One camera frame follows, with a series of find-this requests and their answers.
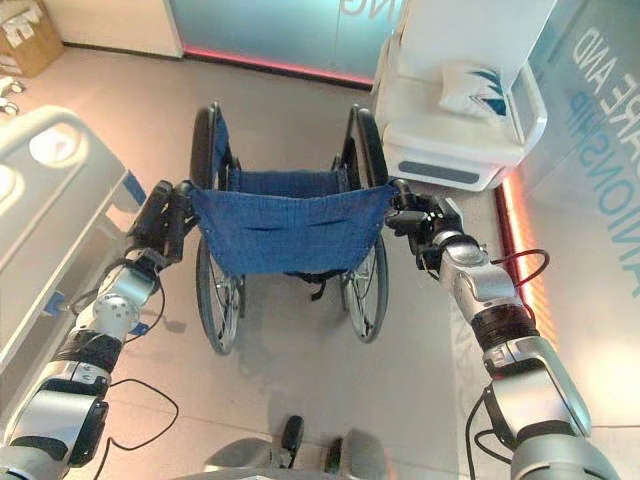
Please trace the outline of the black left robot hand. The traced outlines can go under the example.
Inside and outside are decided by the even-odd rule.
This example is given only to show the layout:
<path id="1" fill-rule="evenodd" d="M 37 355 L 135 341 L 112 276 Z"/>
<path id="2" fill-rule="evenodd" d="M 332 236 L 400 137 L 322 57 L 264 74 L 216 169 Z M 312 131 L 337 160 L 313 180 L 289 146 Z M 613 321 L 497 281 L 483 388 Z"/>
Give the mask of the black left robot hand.
<path id="1" fill-rule="evenodd" d="M 156 184 L 127 232 L 128 250 L 140 251 L 159 270 L 180 263 L 184 240 L 199 223 L 185 180 L 173 186 L 166 180 Z"/>

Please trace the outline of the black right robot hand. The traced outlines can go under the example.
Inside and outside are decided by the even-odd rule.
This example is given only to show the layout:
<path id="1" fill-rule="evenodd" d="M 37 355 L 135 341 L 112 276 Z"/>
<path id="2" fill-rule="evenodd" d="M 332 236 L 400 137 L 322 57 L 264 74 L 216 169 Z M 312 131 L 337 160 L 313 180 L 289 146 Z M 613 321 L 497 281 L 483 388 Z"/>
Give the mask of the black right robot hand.
<path id="1" fill-rule="evenodd" d="M 396 193 L 385 224 L 397 237 L 406 236 L 419 270 L 439 277 L 444 247 L 464 235 L 461 213 L 451 198 L 411 191 L 407 181 L 394 179 Z"/>

